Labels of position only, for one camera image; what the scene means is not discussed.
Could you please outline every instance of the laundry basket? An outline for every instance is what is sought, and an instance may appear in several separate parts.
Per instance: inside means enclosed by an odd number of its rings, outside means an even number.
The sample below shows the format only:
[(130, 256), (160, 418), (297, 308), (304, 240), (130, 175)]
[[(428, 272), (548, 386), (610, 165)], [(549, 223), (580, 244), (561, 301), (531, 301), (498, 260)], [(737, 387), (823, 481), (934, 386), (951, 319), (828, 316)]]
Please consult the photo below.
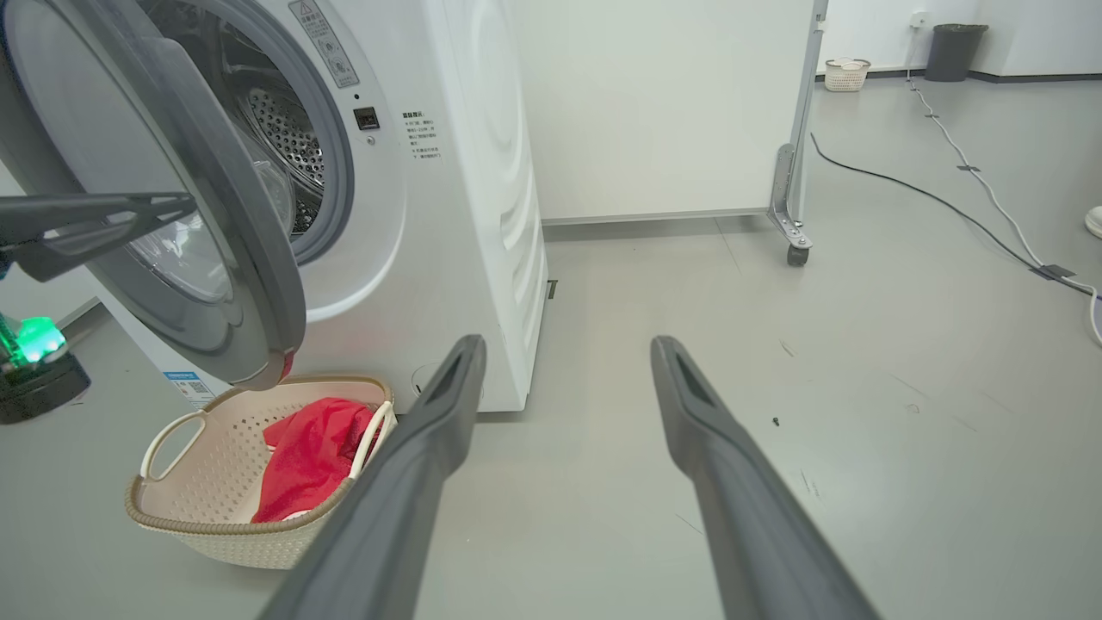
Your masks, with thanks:
[[(264, 428), (325, 398), (378, 407), (348, 478), (305, 514), (278, 523), (249, 523), (259, 507), (260, 483), (271, 456)], [(172, 534), (222, 562), (291, 568), (397, 425), (392, 402), (383, 383), (355, 377), (294, 378), (266, 392), (230, 391), (203, 411), (173, 422), (153, 439), (139, 476), (127, 490), (127, 514), (142, 527)], [(154, 476), (150, 468), (161, 445), (193, 420), (201, 423), (195, 438), (164, 472)], [(376, 432), (379, 438), (372, 445)]]
[(828, 90), (835, 93), (852, 93), (861, 90), (865, 85), (865, 77), (868, 76), (868, 67), (873, 66), (868, 61), (861, 58), (834, 58), (827, 61), (827, 75), (823, 77), (823, 85)]

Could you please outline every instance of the washing machine door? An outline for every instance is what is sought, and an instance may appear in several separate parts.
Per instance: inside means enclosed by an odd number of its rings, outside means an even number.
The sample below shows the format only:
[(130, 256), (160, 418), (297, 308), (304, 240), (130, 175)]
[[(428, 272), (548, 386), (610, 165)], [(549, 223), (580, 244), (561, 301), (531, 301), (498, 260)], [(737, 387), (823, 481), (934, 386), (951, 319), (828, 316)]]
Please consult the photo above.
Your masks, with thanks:
[(305, 330), (285, 192), (184, 48), (133, 0), (4, 0), (2, 34), (0, 140), (24, 191), (191, 193), (195, 215), (89, 268), (198, 368), (276, 385)]

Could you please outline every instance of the gray trash can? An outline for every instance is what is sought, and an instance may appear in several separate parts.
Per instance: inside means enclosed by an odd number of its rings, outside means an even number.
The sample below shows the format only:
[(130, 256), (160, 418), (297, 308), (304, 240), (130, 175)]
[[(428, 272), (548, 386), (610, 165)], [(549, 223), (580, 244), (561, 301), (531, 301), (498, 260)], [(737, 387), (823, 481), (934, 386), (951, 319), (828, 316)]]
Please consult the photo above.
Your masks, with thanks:
[(964, 81), (980, 47), (985, 25), (943, 23), (933, 26), (926, 78), (930, 81)]

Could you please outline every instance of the sticker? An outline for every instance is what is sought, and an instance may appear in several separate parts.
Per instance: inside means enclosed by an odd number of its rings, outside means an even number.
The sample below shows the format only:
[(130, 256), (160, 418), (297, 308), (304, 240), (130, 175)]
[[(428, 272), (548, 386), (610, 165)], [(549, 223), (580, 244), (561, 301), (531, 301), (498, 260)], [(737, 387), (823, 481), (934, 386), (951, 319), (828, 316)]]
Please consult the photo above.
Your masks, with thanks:
[(421, 111), (403, 111), (402, 122), (406, 123), (406, 137), (410, 139), (410, 152), (413, 159), (440, 160), (440, 145), (436, 141), (436, 122)]
[(164, 377), (169, 378), (169, 381), (180, 390), (184, 399), (187, 399), (188, 403), (195, 405), (195, 409), (199, 409), (214, 401), (214, 393), (203, 383), (199, 376), (195, 373), (164, 373)]
[(348, 55), (344, 53), (344, 47), (337, 41), (337, 35), (329, 28), (329, 22), (325, 20), (322, 10), (317, 8), (314, 0), (299, 0), (288, 4), (295, 19), (302, 24), (302, 30), (306, 31), (306, 36), (314, 42), (317, 53), (325, 59), (325, 65), (329, 67), (329, 75), (337, 83), (337, 88), (346, 88), (359, 84), (356, 69), (352, 68)]

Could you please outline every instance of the red towel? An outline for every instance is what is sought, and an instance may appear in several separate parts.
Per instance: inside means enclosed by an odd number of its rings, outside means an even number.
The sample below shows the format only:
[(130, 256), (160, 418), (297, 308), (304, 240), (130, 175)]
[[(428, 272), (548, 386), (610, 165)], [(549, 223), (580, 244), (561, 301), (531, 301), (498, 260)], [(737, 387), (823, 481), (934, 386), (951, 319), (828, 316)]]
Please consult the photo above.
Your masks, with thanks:
[(348, 478), (372, 415), (363, 403), (322, 399), (266, 428), (264, 443), (276, 450), (252, 523), (283, 521), (328, 499)]

